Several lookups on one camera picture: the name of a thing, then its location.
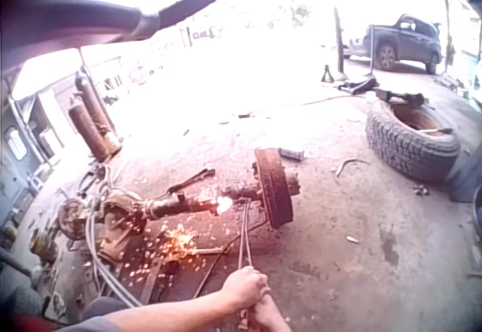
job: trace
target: jack stand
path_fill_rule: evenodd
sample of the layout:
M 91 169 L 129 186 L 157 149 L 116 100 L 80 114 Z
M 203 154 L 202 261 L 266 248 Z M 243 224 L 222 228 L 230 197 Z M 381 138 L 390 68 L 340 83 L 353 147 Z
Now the jack stand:
M 329 82 L 330 84 L 334 83 L 334 78 L 330 73 L 330 67 L 325 65 L 325 73 L 322 76 L 322 82 Z

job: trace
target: tire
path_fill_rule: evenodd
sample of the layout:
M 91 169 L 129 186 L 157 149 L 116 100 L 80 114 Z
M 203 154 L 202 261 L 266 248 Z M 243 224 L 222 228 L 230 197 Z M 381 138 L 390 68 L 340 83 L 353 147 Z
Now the tire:
M 391 71 L 395 67 L 397 53 L 392 44 L 383 42 L 377 48 L 375 63 L 383 71 Z
M 437 183 L 452 169 L 460 141 L 454 133 L 417 130 L 441 127 L 447 123 L 432 110 L 380 100 L 368 112 L 366 134 L 370 148 L 392 168 L 418 181 Z
M 432 54 L 430 57 L 430 63 L 425 64 L 425 70 L 429 75 L 435 75 L 437 73 L 438 56 L 437 54 Z

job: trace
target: car wheel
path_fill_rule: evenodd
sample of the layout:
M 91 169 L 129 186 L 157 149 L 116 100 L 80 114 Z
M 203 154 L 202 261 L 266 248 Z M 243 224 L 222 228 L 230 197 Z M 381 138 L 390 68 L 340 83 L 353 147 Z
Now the car wheel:
M 437 73 L 438 56 L 434 53 L 430 58 L 430 63 L 425 64 L 427 74 L 435 75 Z
M 384 70 L 390 71 L 395 66 L 397 60 L 395 48 L 391 44 L 381 44 L 377 51 L 377 66 Z

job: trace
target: old tire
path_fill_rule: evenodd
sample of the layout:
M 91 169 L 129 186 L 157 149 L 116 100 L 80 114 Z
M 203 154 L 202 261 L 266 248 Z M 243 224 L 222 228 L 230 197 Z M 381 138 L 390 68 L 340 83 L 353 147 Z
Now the old tire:
M 452 169 L 460 141 L 454 133 L 417 130 L 441 127 L 447 123 L 428 108 L 376 101 L 368 113 L 366 133 L 370 148 L 391 167 L 416 180 L 436 183 Z

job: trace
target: metal bar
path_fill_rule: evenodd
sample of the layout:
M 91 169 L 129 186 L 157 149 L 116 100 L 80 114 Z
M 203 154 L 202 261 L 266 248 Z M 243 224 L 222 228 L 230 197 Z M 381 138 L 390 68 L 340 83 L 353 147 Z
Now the metal bar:
M 241 241 L 239 242 L 239 254 L 238 254 L 238 270 L 243 268 L 243 249 L 244 249 L 244 239 L 245 239 L 245 226 L 246 226 L 246 206 L 243 212 L 243 220 L 241 221 Z
M 374 63 L 375 63 L 375 26 L 370 25 L 370 74 L 374 74 Z
M 251 248 L 249 247 L 249 237 L 248 237 L 248 225 L 249 225 L 249 207 L 251 206 L 251 200 L 248 201 L 246 204 L 246 211 L 245 211 L 245 225 L 244 225 L 244 238 L 246 244 L 246 252 L 248 254 L 248 263 L 250 266 L 253 265 L 253 260 L 251 258 Z
M 3 248 L 0 248 L 0 260 L 5 262 L 10 267 L 14 268 L 18 272 L 22 273 L 24 276 L 30 278 L 31 272 L 30 270 L 21 264 L 12 254 L 5 251 Z
M 187 254 L 219 254 L 223 252 L 223 247 L 207 248 L 207 249 L 186 249 Z
M 338 69 L 338 72 L 343 73 L 344 58 L 343 58 L 343 40 L 341 39 L 340 16 L 338 14 L 337 6 L 334 6 L 333 10 L 334 10 L 335 35 L 337 37 L 337 54 L 338 54 L 337 69 Z
M 445 49 L 445 72 L 447 72 L 448 68 L 448 60 L 449 60 L 449 52 L 450 52 L 450 45 L 452 44 L 452 37 L 450 36 L 450 9 L 449 9 L 449 0 L 445 0 L 445 11 L 447 13 L 447 47 Z
M 155 258 L 152 261 L 151 271 L 148 274 L 148 277 L 145 279 L 144 288 L 142 289 L 141 297 L 139 301 L 142 304 L 149 304 L 149 300 L 151 299 L 152 290 L 156 285 L 157 274 L 159 273 L 160 267 L 162 266 L 163 261 L 160 258 Z
M 479 31 L 479 48 L 477 49 L 477 63 L 480 61 L 480 49 L 482 48 L 482 18 L 479 19 L 480 31 Z

